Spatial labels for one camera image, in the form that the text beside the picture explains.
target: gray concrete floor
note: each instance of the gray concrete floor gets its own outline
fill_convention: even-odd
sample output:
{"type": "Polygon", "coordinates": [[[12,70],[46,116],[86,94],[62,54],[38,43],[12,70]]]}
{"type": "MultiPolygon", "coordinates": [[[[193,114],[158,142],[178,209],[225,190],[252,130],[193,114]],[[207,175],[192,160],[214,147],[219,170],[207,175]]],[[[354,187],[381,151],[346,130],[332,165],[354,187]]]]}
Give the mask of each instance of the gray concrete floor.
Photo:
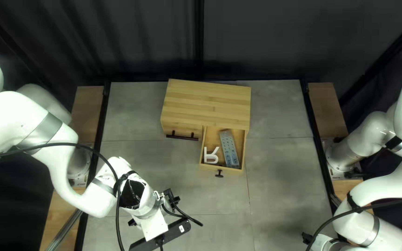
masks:
{"type": "MultiPolygon", "coordinates": [[[[155,190],[171,188],[180,208],[204,223],[164,250],[301,251],[332,216],[298,80],[230,81],[252,87],[246,168],[214,177],[198,167],[201,142],[165,138],[159,118],[166,82],[113,83],[101,152],[125,158],[155,190]]],[[[84,250],[118,250],[115,211],[90,217],[84,250]]],[[[124,246],[143,237],[121,210],[124,246]]],[[[167,223],[176,218],[166,216],[167,223]]],[[[324,231],[333,235],[331,228],[324,231]]]]}

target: gray power strip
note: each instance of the gray power strip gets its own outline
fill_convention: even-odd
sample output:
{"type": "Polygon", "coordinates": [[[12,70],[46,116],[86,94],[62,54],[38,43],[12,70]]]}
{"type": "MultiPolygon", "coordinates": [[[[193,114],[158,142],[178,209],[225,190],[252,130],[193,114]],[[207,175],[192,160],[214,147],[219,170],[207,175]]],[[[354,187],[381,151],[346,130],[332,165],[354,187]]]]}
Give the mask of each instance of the gray power strip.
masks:
{"type": "Polygon", "coordinates": [[[220,132],[221,146],[223,148],[224,160],[228,168],[240,169],[237,149],[235,148],[234,137],[230,129],[220,132]]]}

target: black backdrop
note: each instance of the black backdrop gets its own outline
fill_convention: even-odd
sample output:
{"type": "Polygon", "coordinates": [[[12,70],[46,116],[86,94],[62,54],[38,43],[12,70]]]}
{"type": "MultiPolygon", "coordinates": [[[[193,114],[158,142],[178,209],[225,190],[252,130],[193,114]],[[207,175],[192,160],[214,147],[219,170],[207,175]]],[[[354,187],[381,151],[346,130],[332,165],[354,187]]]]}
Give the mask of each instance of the black backdrop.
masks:
{"type": "MultiPolygon", "coordinates": [[[[305,77],[342,96],[401,33],[399,0],[0,0],[5,89],[38,83],[69,110],[77,86],[104,79],[305,77]]],[[[359,89],[346,104],[378,91],[359,89]]],[[[370,109],[390,99],[376,100],[370,109]]],[[[350,129],[370,111],[348,107],[350,129]]],[[[0,162],[0,249],[38,249],[51,191],[32,158],[0,162]]]]}

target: wooden box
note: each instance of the wooden box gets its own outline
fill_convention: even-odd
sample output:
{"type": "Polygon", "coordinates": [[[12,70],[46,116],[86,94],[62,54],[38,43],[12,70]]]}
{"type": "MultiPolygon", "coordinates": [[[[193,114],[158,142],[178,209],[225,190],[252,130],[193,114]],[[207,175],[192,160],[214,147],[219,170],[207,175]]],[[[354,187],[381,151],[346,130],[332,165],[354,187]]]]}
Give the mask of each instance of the wooden box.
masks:
{"type": "Polygon", "coordinates": [[[251,116],[251,88],[245,86],[170,79],[161,113],[165,134],[202,140],[200,165],[217,170],[242,171],[245,142],[251,116]],[[231,129],[241,169],[227,168],[219,132],[231,129]],[[216,146],[218,164],[204,164],[204,146],[211,153],[216,146]]]}

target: black connector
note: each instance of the black connector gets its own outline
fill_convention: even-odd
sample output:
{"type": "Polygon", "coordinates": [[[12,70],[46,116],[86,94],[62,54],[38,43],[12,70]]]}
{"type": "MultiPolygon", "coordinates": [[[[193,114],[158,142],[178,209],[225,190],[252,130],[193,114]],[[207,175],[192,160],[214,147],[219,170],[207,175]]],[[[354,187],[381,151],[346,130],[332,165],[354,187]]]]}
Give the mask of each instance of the black connector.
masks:
{"type": "Polygon", "coordinates": [[[302,238],[303,238],[303,243],[306,245],[309,245],[311,241],[313,240],[313,236],[310,234],[307,234],[305,232],[302,232],[302,238]]]}

